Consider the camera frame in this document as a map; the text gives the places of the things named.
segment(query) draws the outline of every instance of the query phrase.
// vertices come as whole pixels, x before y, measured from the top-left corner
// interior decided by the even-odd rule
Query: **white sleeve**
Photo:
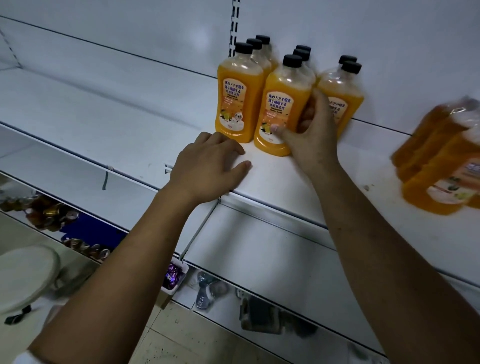
[[[42,364],[30,352],[23,352],[15,358],[12,364]]]

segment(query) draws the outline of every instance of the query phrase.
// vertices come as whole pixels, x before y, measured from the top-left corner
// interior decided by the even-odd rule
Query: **bottle label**
[[[282,144],[283,140],[276,137],[270,131],[270,125],[277,124],[286,126],[288,116],[292,109],[293,99],[283,92],[268,92],[265,100],[265,110],[260,125],[260,136],[272,144]]]
[[[227,129],[243,130],[243,101],[247,93],[247,86],[239,80],[226,78],[223,80],[223,97],[220,107],[219,120]]]
[[[427,188],[429,196],[442,204],[465,204],[480,192],[480,156],[469,159],[452,176]]]
[[[340,119],[342,119],[343,113],[348,108],[348,103],[345,100],[337,97],[329,97],[328,101],[330,101],[330,109],[332,109],[335,124],[338,125],[340,123]]]

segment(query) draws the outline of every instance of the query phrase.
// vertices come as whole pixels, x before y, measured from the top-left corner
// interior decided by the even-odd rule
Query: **person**
[[[480,316],[345,173],[326,96],[314,91],[304,115],[304,133],[272,131],[311,180],[348,282],[386,355],[393,363],[480,363]],[[132,231],[31,343],[25,355],[32,363],[129,361],[187,217],[248,173],[249,161],[224,169],[231,152],[245,153],[219,133],[201,133],[186,146]]]

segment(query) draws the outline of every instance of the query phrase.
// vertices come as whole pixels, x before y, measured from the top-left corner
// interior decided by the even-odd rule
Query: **white stool seat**
[[[43,245],[0,255],[0,314],[35,301],[49,289],[59,271],[59,255]]]

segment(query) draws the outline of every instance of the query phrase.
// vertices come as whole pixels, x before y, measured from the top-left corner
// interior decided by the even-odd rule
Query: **hand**
[[[232,152],[245,154],[238,142],[222,133],[200,133],[177,157],[168,187],[195,206],[219,198],[237,187],[252,165],[246,160],[226,170]]]
[[[298,131],[304,133],[293,133],[278,125],[272,125],[270,130],[288,145],[300,168],[311,177],[319,167],[338,163],[336,125],[328,97],[320,90],[312,90],[303,118],[307,120],[300,123]]]

